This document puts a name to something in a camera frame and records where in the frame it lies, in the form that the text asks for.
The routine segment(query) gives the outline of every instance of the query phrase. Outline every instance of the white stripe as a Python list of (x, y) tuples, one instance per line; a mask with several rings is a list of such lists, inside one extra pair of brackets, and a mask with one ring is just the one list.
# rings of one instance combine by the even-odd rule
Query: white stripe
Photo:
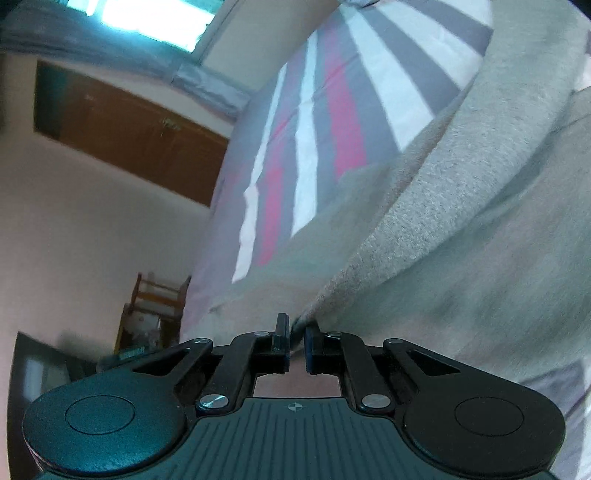
[(251, 182), (244, 191), (246, 211), (244, 213), (244, 221), (242, 222), (242, 226), (240, 228), (240, 249), (238, 250), (238, 259), (236, 260), (236, 268), (234, 270), (234, 275), (232, 276), (232, 283), (246, 277), (246, 274), (250, 270), (252, 264), (252, 252), (254, 250), (256, 238), (256, 216), (258, 215), (259, 198), (256, 182), (261, 176), (265, 157), (267, 156), (267, 146), (269, 143), (269, 137), (271, 136), (271, 127), (273, 125), (275, 114), (277, 113), (277, 106), (279, 105), (279, 98), (283, 88), (283, 81), (285, 80), (286, 69), (287, 64), (283, 65), (279, 71), (279, 74), (277, 75), (277, 84), (275, 85), (275, 91), (273, 92), (273, 97), (271, 98), (267, 122), (265, 123), (265, 128), (262, 132), (261, 145), (258, 152), (256, 153), (255, 162), (252, 167)]
[(314, 72), (317, 58), (317, 33), (308, 39), (306, 66), (301, 83), (298, 124), (295, 132), (295, 160), (297, 163), (297, 182), (294, 195), (294, 215), (291, 236), (306, 226), (316, 215), (316, 175), (318, 168), (318, 149), (314, 126)]
[(400, 151), (433, 119), (407, 72), (357, 10), (341, 10)]
[(474, 78), (482, 57), (470, 45), (405, 3), (377, 3), (376, 7), (429, 55), (460, 90)]
[(478, 23), (492, 27), (491, 0), (439, 0), (442, 4), (459, 10)]

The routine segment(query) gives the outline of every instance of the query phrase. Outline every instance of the metal screw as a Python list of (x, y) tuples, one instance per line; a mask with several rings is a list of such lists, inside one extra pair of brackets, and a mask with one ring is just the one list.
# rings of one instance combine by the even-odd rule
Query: metal screw
[(212, 393), (210, 395), (205, 395), (204, 397), (201, 398), (201, 400), (199, 400), (199, 404), (203, 408), (210, 408), (212, 410), (216, 409), (216, 408), (224, 408), (229, 403), (230, 403), (230, 401), (228, 400), (227, 396), (220, 395), (218, 393)]
[(386, 408), (390, 405), (390, 399), (386, 395), (372, 393), (361, 399), (361, 403), (367, 408)]

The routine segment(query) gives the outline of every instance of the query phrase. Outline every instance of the bright window light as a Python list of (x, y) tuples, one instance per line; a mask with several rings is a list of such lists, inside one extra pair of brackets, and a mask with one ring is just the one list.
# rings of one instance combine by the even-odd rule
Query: bright window light
[[(68, 6), (93, 15), (99, 0), (69, 0)], [(113, 28), (193, 51), (213, 14), (182, 0), (107, 0), (102, 22)]]

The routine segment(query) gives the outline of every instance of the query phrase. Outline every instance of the ribbed black plate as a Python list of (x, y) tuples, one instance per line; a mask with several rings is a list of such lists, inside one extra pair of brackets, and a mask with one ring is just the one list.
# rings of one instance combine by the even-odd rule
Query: ribbed black plate
[[(56, 480), (52, 473), (39, 480)], [(387, 419), (344, 398), (249, 398), (202, 419), (175, 452), (126, 480), (452, 480), (413, 453)], [(546, 472), (531, 479), (553, 480)]]

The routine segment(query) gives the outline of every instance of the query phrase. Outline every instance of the wooden chair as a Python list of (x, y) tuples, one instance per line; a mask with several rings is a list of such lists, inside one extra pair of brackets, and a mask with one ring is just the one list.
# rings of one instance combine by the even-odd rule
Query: wooden chair
[(171, 288), (167, 285), (146, 280), (141, 273), (138, 273), (131, 294), (131, 301), (125, 304), (121, 315), (119, 332), (115, 342), (115, 353), (118, 353), (121, 348), (126, 348), (127, 343), (131, 341), (131, 338), (125, 337), (124, 323), (125, 319), (134, 312), (157, 315), (161, 320), (161, 343), (163, 347), (171, 345), (180, 330), (190, 281), (191, 277), (189, 276), (179, 288)]

